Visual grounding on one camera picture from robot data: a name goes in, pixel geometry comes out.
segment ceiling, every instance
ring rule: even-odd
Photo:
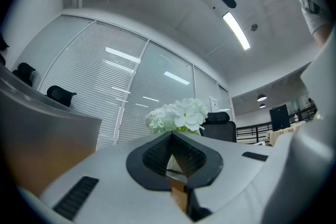
[[[297,70],[296,72],[255,91],[242,94],[238,97],[233,97],[232,103],[235,115],[259,110],[259,106],[262,103],[266,105],[265,109],[271,109],[307,93],[308,90],[300,78],[305,69],[306,67]],[[260,94],[265,94],[267,99],[258,102],[257,98]]]
[[[313,46],[297,0],[237,0],[233,10],[221,0],[83,0],[83,7],[92,3],[118,4],[155,17],[192,40],[195,51],[229,83]],[[72,0],[64,5],[72,7]],[[242,27],[250,49],[241,47],[222,19],[227,11]],[[252,24],[259,26],[256,32]]]

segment beige tablecloth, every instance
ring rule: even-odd
[[[282,134],[288,134],[288,133],[295,133],[303,124],[305,124],[305,121],[299,121],[297,123],[292,123],[290,127],[286,129],[277,130],[275,132],[273,131],[267,131],[266,137],[269,138],[269,143],[274,146],[275,142],[277,141],[278,137]]]

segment flower bouquet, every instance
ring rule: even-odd
[[[198,134],[200,124],[208,118],[208,110],[199,99],[184,98],[155,109],[146,116],[145,126],[152,134],[169,131]]]

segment black railing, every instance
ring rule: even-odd
[[[309,108],[298,111],[297,113],[289,115],[289,121],[290,123],[295,122],[295,115],[298,116],[299,121],[311,121],[314,118],[316,111],[317,111],[316,107],[311,106]],[[266,133],[269,130],[272,130],[271,122],[265,122],[245,127],[238,127],[237,142],[246,144],[255,144],[260,141],[265,141],[265,143],[268,145],[269,140],[266,137]]]

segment window blind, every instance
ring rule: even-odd
[[[145,117],[154,109],[193,97],[192,66],[149,42],[131,84],[117,143],[150,134]]]
[[[59,16],[48,24],[22,52],[15,63],[17,66],[26,62],[36,69],[32,74],[33,88],[38,90],[42,78],[48,71],[50,64],[59,53],[81,30],[92,20],[71,16]]]
[[[210,97],[215,98],[218,101],[218,109],[222,109],[218,83],[197,67],[195,67],[195,84],[196,98],[203,101],[209,112],[212,112]]]
[[[101,118],[98,148],[113,144],[118,113],[146,40],[96,22],[78,35],[57,58],[40,92],[60,86],[76,92],[71,107]]]
[[[222,101],[222,109],[230,116],[230,120],[233,121],[229,94],[221,86],[219,86],[219,92],[221,94],[220,99]]]

